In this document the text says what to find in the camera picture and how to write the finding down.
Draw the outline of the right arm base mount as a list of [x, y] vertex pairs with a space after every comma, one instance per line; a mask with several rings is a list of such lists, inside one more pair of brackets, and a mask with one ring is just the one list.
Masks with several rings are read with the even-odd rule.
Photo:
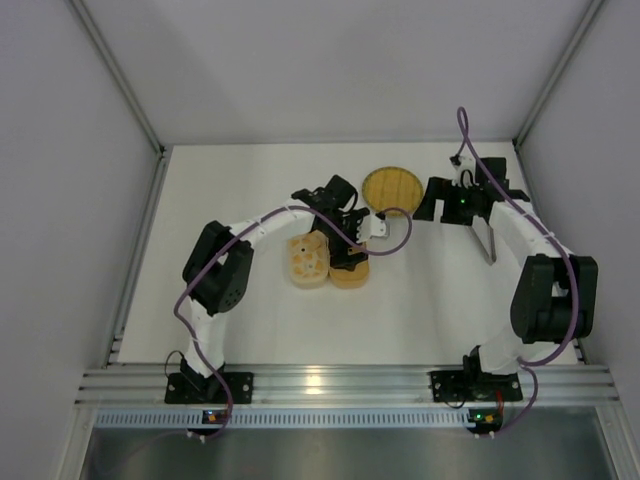
[[462, 408], [471, 402], [518, 402], [523, 399], [516, 373], [494, 374], [481, 369], [479, 347], [463, 356], [462, 366], [429, 373], [436, 403]]

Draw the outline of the metal serving tongs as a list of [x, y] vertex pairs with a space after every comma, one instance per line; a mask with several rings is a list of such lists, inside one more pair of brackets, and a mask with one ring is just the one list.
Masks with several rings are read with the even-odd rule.
[[471, 226], [467, 226], [466, 229], [485, 262], [488, 265], [493, 265], [497, 260], [497, 251], [492, 227], [484, 220], [479, 219], [475, 220]]

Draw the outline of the beige lunch box lid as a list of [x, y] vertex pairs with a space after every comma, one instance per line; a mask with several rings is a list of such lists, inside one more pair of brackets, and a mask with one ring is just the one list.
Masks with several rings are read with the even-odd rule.
[[287, 241], [288, 266], [303, 260], [322, 260], [328, 264], [329, 250], [326, 237], [319, 231], [294, 236]]

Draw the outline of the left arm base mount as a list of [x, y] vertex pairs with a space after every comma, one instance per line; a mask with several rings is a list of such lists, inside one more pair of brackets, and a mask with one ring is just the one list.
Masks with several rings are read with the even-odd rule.
[[[251, 404], [254, 388], [254, 374], [247, 371], [219, 371], [227, 385], [234, 404]], [[164, 402], [169, 405], [224, 404], [227, 392], [221, 381], [213, 374], [205, 377], [188, 366], [181, 356], [179, 370], [168, 374]]]

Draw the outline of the orange lunch box container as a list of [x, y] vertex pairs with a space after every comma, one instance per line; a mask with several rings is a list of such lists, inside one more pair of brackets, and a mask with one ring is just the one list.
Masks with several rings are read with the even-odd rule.
[[329, 269], [329, 278], [340, 289], [357, 289], [366, 284], [370, 274], [369, 264], [363, 262], [353, 272]]

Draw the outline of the orange lunch box lid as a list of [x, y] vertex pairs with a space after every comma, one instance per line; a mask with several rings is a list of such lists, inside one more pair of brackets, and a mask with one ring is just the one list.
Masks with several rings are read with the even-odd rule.
[[353, 248], [348, 249], [348, 259], [351, 260], [353, 269], [330, 268], [329, 278], [331, 282], [341, 289], [355, 289], [362, 287], [369, 278], [370, 266], [368, 256], [359, 259], [361, 251]]

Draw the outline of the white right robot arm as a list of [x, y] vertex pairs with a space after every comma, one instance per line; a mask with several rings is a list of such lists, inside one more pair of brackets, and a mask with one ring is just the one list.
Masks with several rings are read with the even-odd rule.
[[547, 364], [593, 330], [599, 268], [561, 244], [535, 214], [529, 196], [513, 189], [503, 157], [475, 161], [454, 155], [451, 179], [432, 177], [416, 220], [469, 227], [483, 220], [521, 268], [509, 323], [469, 354], [483, 374], [507, 375], [520, 365]]

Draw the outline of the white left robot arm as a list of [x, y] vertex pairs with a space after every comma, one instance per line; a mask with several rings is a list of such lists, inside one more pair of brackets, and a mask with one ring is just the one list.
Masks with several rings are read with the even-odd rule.
[[205, 225], [182, 272], [186, 289], [174, 306], [191, 337], [175, 377], [194, 396], [211, 399], [225, 384], [229, 312], [246, 293], [258, 247], [284, 248], [287, 272], [298, 287], [366, 278], [366, 243], [388, 228], [384, 215], [358, 207], [357, 201], [357, 190], [335, 175], [325, 186], [298, 190], [253, 219]]

